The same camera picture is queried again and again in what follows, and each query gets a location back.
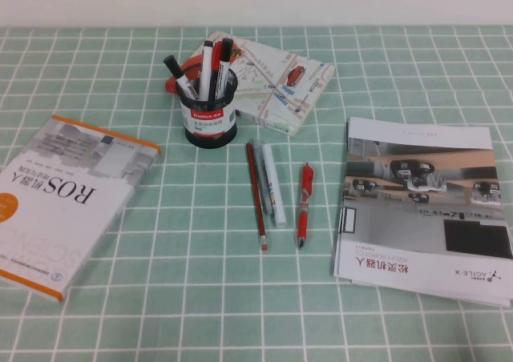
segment white wall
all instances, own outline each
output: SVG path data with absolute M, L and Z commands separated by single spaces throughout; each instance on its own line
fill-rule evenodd
M 0 0 L 0 26 L 508 24 L 512 0 Z

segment pen holder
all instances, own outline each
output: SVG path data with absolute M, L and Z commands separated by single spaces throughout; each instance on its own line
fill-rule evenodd
M 190 66 L 184 70 L 196 90 L 200 81 L 197 69 L 197 66 Z M 176 86 L 184 116 L 185 137 L 190 143 L 200 148 L 218 148 L 235 138 L 237 125 L 232 100 L 237 85 L 237 76 L 229 70 L 224 97 L 212 102 L 191 99 L 180 86 Z

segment agile x logo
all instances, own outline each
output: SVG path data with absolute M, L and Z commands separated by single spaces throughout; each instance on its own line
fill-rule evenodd
M 454 270 L 455 275 L 457 276 L 468 276 L 472 280 L 486 280 L 487 282 L 493 282 L 494 278 L 502 279 L 500 276 L 497 275 L 497 271 L 494 271 L 493 273 L 486 272 L 486 271 L 468 271 L 468 270 Z

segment map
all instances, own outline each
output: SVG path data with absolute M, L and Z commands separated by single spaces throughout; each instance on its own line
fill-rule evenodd
M 334 66 L 220 31 L 208 40 L 222 38 L 234 42 L 230 68 L 239 81 L 233 99 L 237 115 L 294 136 L 333 76 Z M 201 47 L 184 66 L 200 56 Z

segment marker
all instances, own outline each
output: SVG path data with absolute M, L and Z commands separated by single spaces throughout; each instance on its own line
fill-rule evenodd
M 258 176 L 258 189 L 260 190 L 264 212 L 267 215 L 272 215 L 273 205 L 271 204 L 269 183 L 267 182 L 267 174 L 265 173 L 264 153 L 262 152 L 262 145 L 258 139 L 253 139 L 252 145 L 253 154 L 255 157 L 256 175 Z
M 200 100 L 200 96 L 194 90 L 194 87 L 185 76 L 184 72 L 180 68 L 180 64 L 175 59 L 174 55 L 169 55 L 164 59 L 164 64 L 171 71 L 172 75 L 175 77 L 176 82 L 179 84 L 182 91 L 187 95 L 190 99 Z
M 299 212 L 299 228 L 297 229 L 297 242 L 302 250 L 306 242 L 306 228 L 308 227 L 308 198 L 312 196 L 313 169 L 305 164 L 303 166 L 303 181 L 301 185 L 301 209 Z
M 221 58 L 222 41 L 216 42 L 212 52 L 212 76 L 210 78 L 210 91 L 208 92 L 208 101 L 216 100 L 217 75 L 219 73 L 219 64 Z
M 200 72 L 200 100 L 208 100 L 208 92 L 210 91 L 210 77 L 212 76 L 212 50 L 214 43 L 205 40 L 203 43 L 203 56 L 201 59 Z
M 271 204 L 274 210 L 274 222 L 276 227 L 283 227 L 287 224 L 283 199 L 281 198 L 280 184 L 278 174 L 274 165 L 273 150 L 270 145 L 262 146 L 264 151 L 265 170 L 267 171 L 267 180 L 269 181 L 269 193 L 271 194 Z
M 217 75 L 216 99 L 224 97 L 224 92 L 226 91 L 226 81 L 228 79 L 228 70 L 230 68 L 230 56 L 232 55 L 232 46 L 232 39 L 223 38 L 219 74 Z

